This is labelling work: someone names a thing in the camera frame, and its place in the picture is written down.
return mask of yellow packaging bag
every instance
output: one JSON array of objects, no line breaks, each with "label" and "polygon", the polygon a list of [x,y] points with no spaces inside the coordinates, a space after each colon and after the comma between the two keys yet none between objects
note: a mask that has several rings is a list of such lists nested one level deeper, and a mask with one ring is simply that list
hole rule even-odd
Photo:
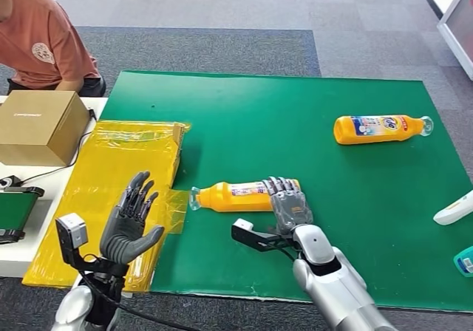
[{"label": "yellow packaging bag", "polygon": [[139,171],[150,171],[158,191],[145,227],[163,225],[160,241],[130,264],[125,277],[127,291],[146,291],[158,255],[167,233],[180,233],[187,208],[188,193],[170,189],[184,131],[182,123],[123,122],[103,120],[80,150],[61,201],[29,266],[23,284],[69,287],[78,272],[63,261],[55,219],[77,213],[87,226],[89,242],[81,247],[84,256],[100,255],[99,243],[112,208],[130,180]]}]

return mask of black cable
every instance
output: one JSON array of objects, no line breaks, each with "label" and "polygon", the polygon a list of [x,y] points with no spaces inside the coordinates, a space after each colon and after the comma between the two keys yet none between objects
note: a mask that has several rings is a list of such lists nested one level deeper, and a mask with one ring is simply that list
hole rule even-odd
[{"label": "black cable", "polygon": [[287,256],[292,262],[296,261],[296,259],[293,256],[292,256],[290,253],[288,253],[287,251],[284,250],[284,248],[281,248],[281,247],[277,246],[277,245],[269,245],[269,246],[271,246],[271,247],[272,247],[272,248],[274,248],[275,250],[278,250],[278,251],[281,251],[281,252],[284,253],[284,255]]},{"label": "black cable", "polygon": [[291,247],[293,251],[296,251],[296,253],[299,253],[302,251],[302,249],[300,248],[295,248],[294,244],[291,244],[290,242],[289,242],[289,240],[287,240],[285,236],[284,235],[278,235],[279,237],[281,237],[281,239],[283,239],[287,246]]},{"label": "black cable", "polygon": [[68,168],[68,167],[71,167],[71,166],[74,166],[75,165],[75,163],[77,162],[77,158],[78,157],[78,152],[80,151],[80,146],[82,142],[82,139],[84,139],[84,137],[86,137],[87,135],[91,134],[91,132],[87,132],[87,133],[84,133],[82,134],[80,139],[78,140],[78,143],[77,144],[77,154],[75,155],[75,157],[74,158],[74,161],[72,161],[72,163],[66,165],[66,166],[63,166],[63,167],[60,167],[60,168],[56,168],[55,170],[52,170],[52,171],[49,171],[49,172],[44,172],[42,174],[37,174],[35,176],[32,176],[32,177],[28,177],[25,180],[23,180],[20,182],[20,185],[23,185],[26,182],[28,181],[31,181],[31,180],[34,180],[35,178],[38,178],[38,177],[43,177],[43,176],[46,176],[47,174],[54,174],[54,172],[57,172],[57,171],[60,171],[60,170],[63,170],[64,168]]},{"label": "black cable", "polygon": [[95,294],[101,296],[102,298],[104,298],[105,300],[106,300],[109,303],[111,303],[111,304],[112,304],[112,305],[114,305],[115,307],[124,310],[127,313],[131,313],[131,314],[133,314],[133,315],[135,315],[135,316],[138,316],[140,318],[146,318],[146,320],[155,322],[156,324],[161,324],[161,325],[165,325],[165,326],[169,326],[169,327],[174,327],[174,328],[178,329],[178,330],[199,331],[198,329],[194,329],[194,328],[192,328],[192,327],[187,327],[187,326],[183,326],[183,325],[180,325],[180,324],[175,324],[175,323],[171,322],[171,321],[162,320],[161,318],[156,318],[156,317],[152,316],[152,315],[144,314],[144,313],[142,313],[140,311],[137,311],[137,310],[134,310],[134,309],[131,309],[131,308],[129,308],[129,307],[126,307],[124,305],[122,305],[122,304],[120,304],[118,302],[116,302],[116,301],[115,301],[115,300],[113,300],[112,298],[109,298],[109,296],[106,295],[105,293],[99,290],[95,285],[94,285],[94,283],[90,281],[89,277],[86,276],[85,273],[84,273],[83,270],[79,270],[78,272],[79,272],[79,274],[81,275],[81,277],[84,279],[85,284],[87,284],[88,287],[91,288]]}]

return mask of printed logo on shirt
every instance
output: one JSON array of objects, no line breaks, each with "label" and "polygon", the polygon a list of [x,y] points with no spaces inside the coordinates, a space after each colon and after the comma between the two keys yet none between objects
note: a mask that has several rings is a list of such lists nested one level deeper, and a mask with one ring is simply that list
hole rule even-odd
[{"label": "printed logo on shirt", "polygon": [[33,52],[33,55],[38,60],[53,65],[56,63],[53,53],[51,52],[51,50],[49,50],[45,43],[35,43],[33,44],[33,47],[31,48],[31,51]]}]

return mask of plastic bottle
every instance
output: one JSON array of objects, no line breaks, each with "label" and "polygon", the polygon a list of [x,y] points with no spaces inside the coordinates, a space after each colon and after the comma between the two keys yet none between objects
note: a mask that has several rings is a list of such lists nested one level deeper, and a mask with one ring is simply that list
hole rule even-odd
[{"label": "plastic bottle", "polygon": [[473,277],[473,246],[470,246],[453,257],[455,266],[465,277]]},{"label": "plastic bottle", "polygon": [[416,134],[424,137],[434,130],[430,117],[411,118],[407,115],[378,115],[339,117],[335,121],[333,135],[339,144],[379,143],[406,140]]},{"label": "plastic bottle", "polygon": [[438,224],[448,225],[456,222],[473,211],[473,191],[469,191],[447,208],[438,211],[434,217]]},{"label": "plastic bottle", "polygon": [[[300,188],[298,180],[294,180]],[[264,183],[250,182],[231,184],[219,182],[209,188],[193,187],[189,195],[189,206],[210,208],[219,212],[272,211],[269,196]]]}]

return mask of green table mat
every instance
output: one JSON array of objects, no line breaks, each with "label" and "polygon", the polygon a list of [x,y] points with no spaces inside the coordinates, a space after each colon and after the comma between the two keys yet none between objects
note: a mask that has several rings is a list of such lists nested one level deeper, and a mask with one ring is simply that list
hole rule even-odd
[{"label": "green table mat", "polygon": [[[428,115],[429,137],[339,146],[341,115]],[[269,175],[299,180],[312,211],[379,305],[473,310],[473,279],[453,257],[473,245],[473,216],[435,224],[441,208],[472,188],[420,81],[121,72],[107,120],[176,120],[185,136],[176,189]],[[151,290],[307,300],[288,259],[233,241],[242,217],[266,231],[271,213],[188,209],[168,236]]]}]

